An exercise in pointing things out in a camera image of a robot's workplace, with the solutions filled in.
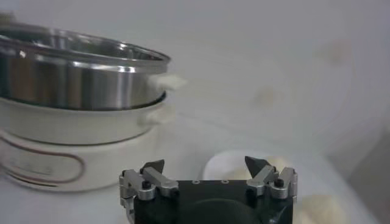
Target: white wall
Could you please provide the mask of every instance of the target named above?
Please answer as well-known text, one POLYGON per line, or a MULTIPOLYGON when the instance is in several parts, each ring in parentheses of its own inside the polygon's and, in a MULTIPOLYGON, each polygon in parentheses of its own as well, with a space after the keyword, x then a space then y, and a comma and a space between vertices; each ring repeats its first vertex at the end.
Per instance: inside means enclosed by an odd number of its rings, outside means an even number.
POLYGON ((27 23, 161 50, 173 58, 171 71, 190 80, 171 98, 181 116, 309 145, 330 155, 346 177, 380 136, 390 93, 388 0, 2 5, 27 23))

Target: white tabletop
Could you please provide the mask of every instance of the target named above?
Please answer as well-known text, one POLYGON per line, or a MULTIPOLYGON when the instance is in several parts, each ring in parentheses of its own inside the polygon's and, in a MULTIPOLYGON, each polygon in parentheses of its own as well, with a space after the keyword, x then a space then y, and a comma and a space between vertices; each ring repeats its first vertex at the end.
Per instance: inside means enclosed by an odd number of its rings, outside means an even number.
MULTIPOLYGON (((334 194, 350 205, 352 223, 377 223, 329 163, 305 149, 293 150, 275 142, 241 136, 184 115, 178 115, 175 122, 163 128, 159 141, 156 158, 166 159, 165 175, 182 180, 197 179, 206 162, 225 150, 261 150, 294 161, 301 159, 310 167, 310 173, 321 176, 321 180, 331 187, 324 192, 318 190, 318 193, 334 194)), ((127 223, 119 205, 118 186, 88 192, 50 193, 13 184, 4 175, 0 177, 2 224, 127 223)))

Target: black screw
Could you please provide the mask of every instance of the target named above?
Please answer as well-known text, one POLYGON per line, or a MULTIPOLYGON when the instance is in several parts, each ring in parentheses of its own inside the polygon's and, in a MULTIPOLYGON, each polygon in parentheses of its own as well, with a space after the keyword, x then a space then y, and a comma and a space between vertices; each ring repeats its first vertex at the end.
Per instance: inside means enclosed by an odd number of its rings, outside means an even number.
POLYGON ((285 185, 285 182, 282 179, 278 178, 278 179, 276 179, 274 184, 275 184, 275 187, 283 187, 285 185))
POLYGON ((151 187, 152 187, 151 182, 149 182, 147 180, 142 181, 142 189, 146 190, 146 189, 149 189, 151 187))

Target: stainless steel pot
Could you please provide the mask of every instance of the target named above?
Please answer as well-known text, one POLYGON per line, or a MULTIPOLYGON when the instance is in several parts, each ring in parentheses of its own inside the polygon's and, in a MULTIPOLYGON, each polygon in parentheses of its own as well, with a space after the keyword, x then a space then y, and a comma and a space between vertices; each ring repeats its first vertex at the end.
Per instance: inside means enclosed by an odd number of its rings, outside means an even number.
POLYGON ((24 24, 0 25, 0 97, 70 110, 129 110, 164 94, 149 81, 167 55, 136 45, 24 24))

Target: dough ball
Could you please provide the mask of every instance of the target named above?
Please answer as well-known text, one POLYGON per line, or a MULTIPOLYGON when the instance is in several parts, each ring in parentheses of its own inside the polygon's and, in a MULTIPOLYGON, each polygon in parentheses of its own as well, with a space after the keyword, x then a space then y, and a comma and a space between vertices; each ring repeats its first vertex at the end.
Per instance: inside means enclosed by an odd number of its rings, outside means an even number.
POLYGON ((316 224, 347 224, 347 214, 331 195, 310 195, 302 199, 302 212, 316 224))
POLYGON ((281 172, 283 170, 283 168, 285 167, 288 167, 289 164, 287 163, 287 161, 282 158, 282 157, 279 157, 279 156, 269 156, 266 158, 266 160, 273 166, 276 167, 276 169, 281 172))
POLYGON ((247 168, 238 168, 224 176, 225 180, 249 180, 252 179, 247 168))

